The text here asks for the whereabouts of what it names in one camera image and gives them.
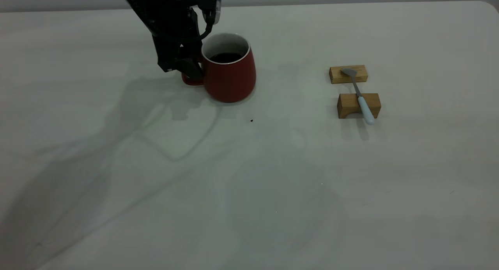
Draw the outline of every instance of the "spoon handle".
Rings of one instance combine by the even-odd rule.
[[[364,115],[366,123],[374,124],[374,117],[369,109],[369,106],[367,106],[366,100],[362,96],[359,96],[357,100],[359,101],[360,109],[362,109],[362,115]]]

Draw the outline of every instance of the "table surface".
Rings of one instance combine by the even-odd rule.
[[[213,32],[253,47],[241,103],[163,73],[131,10],[0,14],[2,265],[499,267],[491,5],[225,7]],[[338,119],[351,64],[373,126]]]

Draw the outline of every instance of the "red mug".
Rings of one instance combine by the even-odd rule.
[[[208,94],[221,102],[237,102],[255,88],[257,71],[250,43],[237,34],[220,33],[209,37],[201,47],[204,77],[191,80],[182,74],[187,85],[204,85]]]

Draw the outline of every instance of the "dark liquid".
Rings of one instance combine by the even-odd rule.
[[[218,63],[230,63],[238,61],[241,58],[242,56],[239,53],[219,53],[217,55],[212,56],[210,60]]]

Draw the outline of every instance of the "metal spoon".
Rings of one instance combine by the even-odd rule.
[[[357,101],[359,102],[360,109],[362,109],[362,114],[364,115],[366,123],[374,124],[373,114],[371,113],[369,106],[367,106],[366,100],[363,98],[362,94],[360,93],[359,87],[357,87],[357,83],[355,83],[355,76],[357,75],[357,71],[351,68],[343,68],[342,72],[352,78],[353,87],[355,88],[355,92],[357,93]]]

